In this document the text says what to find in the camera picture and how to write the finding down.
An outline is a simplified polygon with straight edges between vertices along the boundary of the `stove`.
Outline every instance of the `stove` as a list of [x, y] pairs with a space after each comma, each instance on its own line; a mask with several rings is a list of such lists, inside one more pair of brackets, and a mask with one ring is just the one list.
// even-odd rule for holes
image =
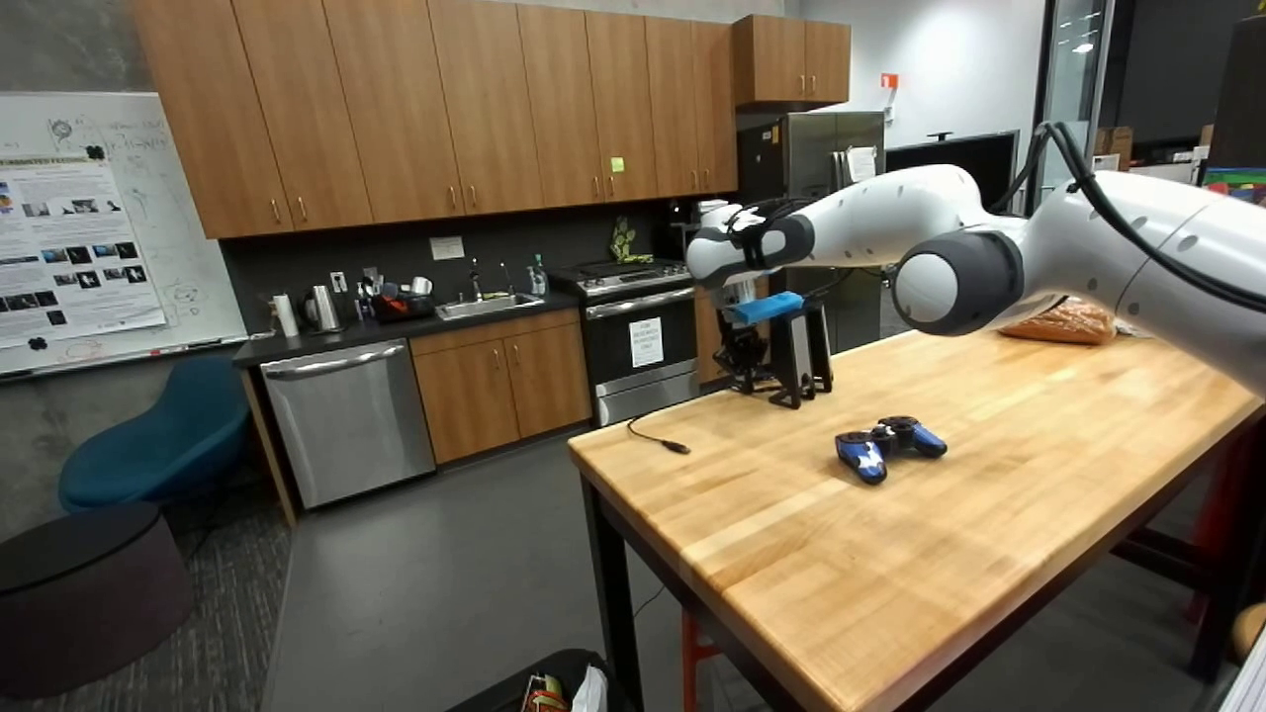
[[629, 292], [657, 292], [693, 284], [679, 259], [584, 259], [575, 268], [550, 274], [567, 292], [580, 292], [584, 300], [612, 300]]
[[679, 259], [588, 259], [550, 282], [580, 295], [596, 421], [695, 396], [695, 284]]

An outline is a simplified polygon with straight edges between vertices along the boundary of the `kitchen sink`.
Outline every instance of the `kitchen sink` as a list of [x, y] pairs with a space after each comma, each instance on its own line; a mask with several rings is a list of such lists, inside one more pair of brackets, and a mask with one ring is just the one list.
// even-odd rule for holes
[[494, 313], [538, 308], [538, 305], [546, 305], [542, 292], [482, 292], [479, 300], [435, 305], [435, 316], [439, 318], [473, 318], [473, 316], [494, 316]]

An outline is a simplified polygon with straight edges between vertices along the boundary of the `blue object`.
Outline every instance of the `blue object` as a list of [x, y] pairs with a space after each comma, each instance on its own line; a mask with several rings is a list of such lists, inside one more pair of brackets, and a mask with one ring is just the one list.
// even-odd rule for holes
[[869, 487], [878, 487], [885, 479], [882, 450], [868, 431], [836, 433], [836, 456]]
[[752, 329], [752, 325], [795, 316], [795, 313], [804, 313], [804, 295], [800, 292], [771, 292], [762, 300], [732, 305], [728, 318], [740, 325], [740, 329]]
[[231, 355], [179, 359], [150, 409], [79, 441], [64, 510], [170, 503], [208, 487], [245, 446], [245, 398]]

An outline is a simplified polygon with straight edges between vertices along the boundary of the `cabinet door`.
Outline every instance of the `cabinet door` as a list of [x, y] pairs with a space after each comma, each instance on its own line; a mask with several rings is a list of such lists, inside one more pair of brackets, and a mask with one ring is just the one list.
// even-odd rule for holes
[[584, 31], [601, 181], [616, 202], [657, 196], [663, 188], [654, 166], [643, 20], [584, 10]]
[[807, 100], [848, 101], [852, 34], [844, 23], [804, 23]]
[[326, 0], [376, 222], [464, 205], [424, 0]]
[[740, 159], [734, 159], [734, 81], [732, 81], [732, 43], [728, 28], [701, 23], [701, 175], [704, 195], [740, 188]]
[[584, 10], [517, 5], [526, 113], [538, 142], [546, 205], [601, 196]]
[[734, 101], [804, 100], [804, 34], [795, 20], [749, 17], [734, 23]]
[[713, 23], [649, 20], [649, 85], [657, 177], [663, 195], [734, 184], [728, 31]]
[[588, 380], [577, 325], [513, 337], [512, 384], [523, 437], [588, 419]]
[[431, 28], [468, 210], [546, 205], [513, 5], [431, 0]]
[[231, 0], [130, 0], [203, 230], [281, 233], [285, 188]]
[[468, 458], [517, 437], [502, 345], [421, 351], [417, 376], [435, 461]]
[[657, 181], [663, 195], [695, 195], [701, 177], [701, 85], [695, 23], [643, 20], [649, 47], [649, 113], [657, 146]]
[[299, 230], [372, 222], [320, 0], [235, 0], [235, 6], [294, 222]]
[[695, 380], [715, 384], [725, 366], [715, 365], [720, 351], [720, 325], [715, 325], [715, 295], [713, 288], [695, 288]]

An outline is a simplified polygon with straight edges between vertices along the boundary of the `dishwasher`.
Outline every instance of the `dishwasher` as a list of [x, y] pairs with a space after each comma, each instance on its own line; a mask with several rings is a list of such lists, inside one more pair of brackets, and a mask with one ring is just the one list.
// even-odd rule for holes
[[303, 510], [435, 470], [403, 340], [262, 365]]

